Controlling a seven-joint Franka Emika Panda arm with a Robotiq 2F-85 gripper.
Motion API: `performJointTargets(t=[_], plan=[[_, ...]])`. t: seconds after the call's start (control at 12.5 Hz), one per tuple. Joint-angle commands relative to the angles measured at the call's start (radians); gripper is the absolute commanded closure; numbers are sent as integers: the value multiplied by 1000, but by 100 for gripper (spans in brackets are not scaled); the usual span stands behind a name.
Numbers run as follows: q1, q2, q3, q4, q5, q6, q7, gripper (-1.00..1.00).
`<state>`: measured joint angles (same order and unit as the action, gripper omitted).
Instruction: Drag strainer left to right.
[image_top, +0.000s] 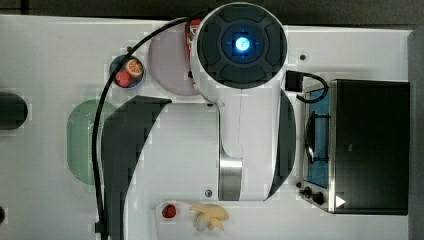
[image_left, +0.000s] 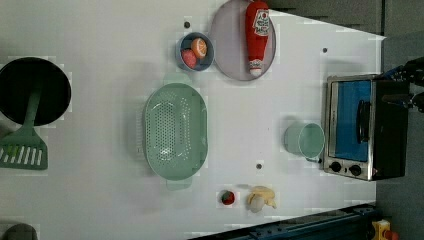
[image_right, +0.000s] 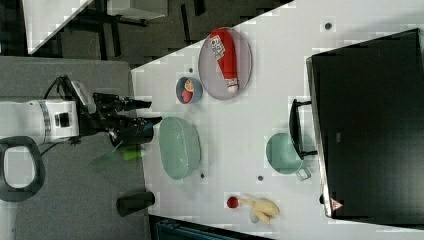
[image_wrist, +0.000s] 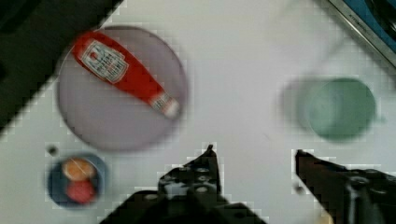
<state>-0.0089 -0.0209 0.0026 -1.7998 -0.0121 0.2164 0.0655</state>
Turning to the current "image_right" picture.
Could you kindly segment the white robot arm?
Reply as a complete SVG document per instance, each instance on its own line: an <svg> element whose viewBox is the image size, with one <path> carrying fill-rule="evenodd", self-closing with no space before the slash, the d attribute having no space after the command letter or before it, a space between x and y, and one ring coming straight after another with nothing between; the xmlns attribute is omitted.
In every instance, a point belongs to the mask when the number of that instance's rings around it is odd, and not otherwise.
<svg viewBox="0 0 424 240"><path fill-rule="evenodd" d="M149 143L153 126L162 118L126 116L126 111L148 108L148 101L95 93L92 104L79 99L5 101L1 104L1 136L30 137L38 145L69 141L76 145L86 136L107 133L114 146Z"/></svg>

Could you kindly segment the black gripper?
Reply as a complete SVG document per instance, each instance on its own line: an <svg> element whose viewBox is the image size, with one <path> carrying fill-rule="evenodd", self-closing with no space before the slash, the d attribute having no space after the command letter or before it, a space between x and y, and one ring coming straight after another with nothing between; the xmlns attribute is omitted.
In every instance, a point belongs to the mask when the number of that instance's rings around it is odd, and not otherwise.
<svg viewBox="0 0 424 240"><path fill-rule="evenodd" d="M88 114L78 111L79 136L91 136L100 132L109 134L114 147L145 144L152 141L153 126L162 121L161 117L128 117L122 112L150 108L151 101L120 97L114 94L94 93L96 112Z"/></svg>

